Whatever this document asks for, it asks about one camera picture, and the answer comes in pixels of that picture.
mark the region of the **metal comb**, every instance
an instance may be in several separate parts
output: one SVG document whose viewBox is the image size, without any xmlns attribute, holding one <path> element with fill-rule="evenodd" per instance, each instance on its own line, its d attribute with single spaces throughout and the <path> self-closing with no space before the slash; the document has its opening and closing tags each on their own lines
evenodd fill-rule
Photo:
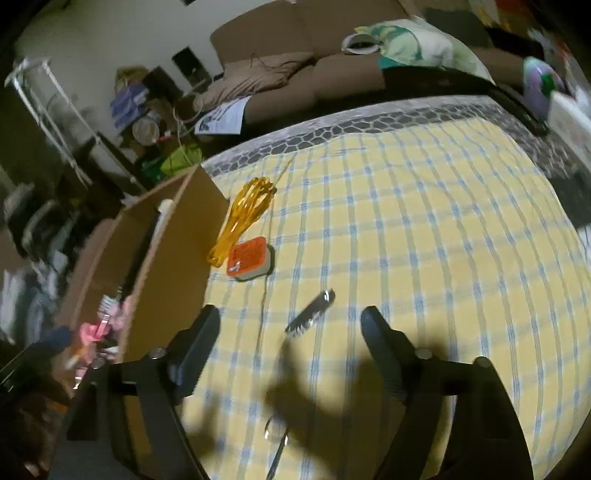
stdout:
<svg viewBox="0 0 591 480">
<path fill-rule="evenodd" d="M 335 297 L 335 291 L 332 288 L 330 290 L 321 291 L 320 294 L 290 322 L 285 329 L 285 334 L 289 337 L 302 335 L 305 331 L 311 328 L 320 315 L 333 304 Z"/>
</svg>

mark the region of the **brown pillow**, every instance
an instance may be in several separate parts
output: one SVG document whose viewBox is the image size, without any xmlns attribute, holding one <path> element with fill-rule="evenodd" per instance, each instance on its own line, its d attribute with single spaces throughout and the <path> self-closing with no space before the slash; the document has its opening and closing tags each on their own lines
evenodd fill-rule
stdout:
<svg viewBox="0 0 591 480">
<path fill-rule="evenodd" d="M 195 111 L 207 112 L 234 98 L 281 88 L 312 56 L 312 53 L 282 53 L 228 63 L 224 77 L 196 97 L 193 107 Z"/>
</svg>

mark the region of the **brown sofa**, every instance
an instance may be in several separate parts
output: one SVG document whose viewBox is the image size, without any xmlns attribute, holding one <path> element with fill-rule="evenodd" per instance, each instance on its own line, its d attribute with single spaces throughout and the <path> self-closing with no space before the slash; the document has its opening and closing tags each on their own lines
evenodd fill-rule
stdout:
<svg viewBox="0 0 591 480">
<path fill-rule="evenodd" d="M 340 46 L 355 27 L 408 16 L 396 0 L 276 0 L 222 25 L 211 41 L 222 64 L 253 55 L 314 53 L 313 64 L 291 77 L 288 85 L 257 93 L 246 104 L 244 123 L 253 126 L 297 118 L 323 102 L 384 91 L 379 53 L 344 55 Z M 521 83 L 521 58 L 495 48 L 474 51 L 497 83 Z"/>
</svg>

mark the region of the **metal utensil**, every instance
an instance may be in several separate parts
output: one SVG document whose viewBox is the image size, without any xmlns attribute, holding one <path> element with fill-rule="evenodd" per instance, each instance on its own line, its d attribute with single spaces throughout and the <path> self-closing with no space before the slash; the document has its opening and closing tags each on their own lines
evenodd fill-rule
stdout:
<svg viewBox="0 0 591 480">
<path fill-rule="evenodd" d="M 333 304 L 335 297 L 335 291 L 332 288 L 320 292 L 320 294 L 290 322 L 285 329 L 285 333 L 290 337 L 295 337 L 300 336 L 307 331 L 314 325 L 320 315 Z"/>
<path fill-rule="evenodd" d="M 270 427 L 271 424 L 274 421 L 279 421 L 279 419 L 273 415 L 272 417 L 269 418 L 269 420 L 267 420 L 267 424 L 265 425 L 265 440 L 273 440 L 276 437 L 271 435 L 270 433 Z M 279 460 L 281 460 L 281 454 L 283 453 L 283 450 L 285 449 L 285 446 L 287 445 L 287 433 L 289 432 L 289 428 L 285 428 L 285 432 L 283 433 L 283 435 L 281 436 L 281 439 L 279 441 L 279 447 L 277 447 L 277 452 L 275 453 L 275 456 L 273 457 L 273 461 L 271 462 L 271 467 L 269 468 L 269 473 L 267 473 L 267 478 L 266 480 L 273 480 L 273 477 L 275 476 L 275 473 L 277 472 L 277 467 L 279 466 Z"/>
</svg>

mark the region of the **sofa backrest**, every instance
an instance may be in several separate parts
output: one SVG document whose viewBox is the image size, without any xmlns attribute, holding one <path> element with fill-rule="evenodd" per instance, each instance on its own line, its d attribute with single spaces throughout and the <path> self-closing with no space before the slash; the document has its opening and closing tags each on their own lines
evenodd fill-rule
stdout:
<svg viewBox="0 0 591 480">
<path fill-rule="evenodd" d="M 222 64 L 296 51 L 340 52 L 355 27 L 405 18 L 397 0 L 276 0 L 223 24 L 211 36 Z"/>
<path fill-rule="evenodd" d="M 291 52 L 313 52 L 296 6 L 276 0 L 250 10 L 223 24 L 212 33 L 211 41 L 223 65 Z"/>
<path fill-rule="evenodd" d="M 340 52 L 355 27 L 407 16 L 397 0 L 297 0 L 296 6 L 317 59 Z"/>
</svg>

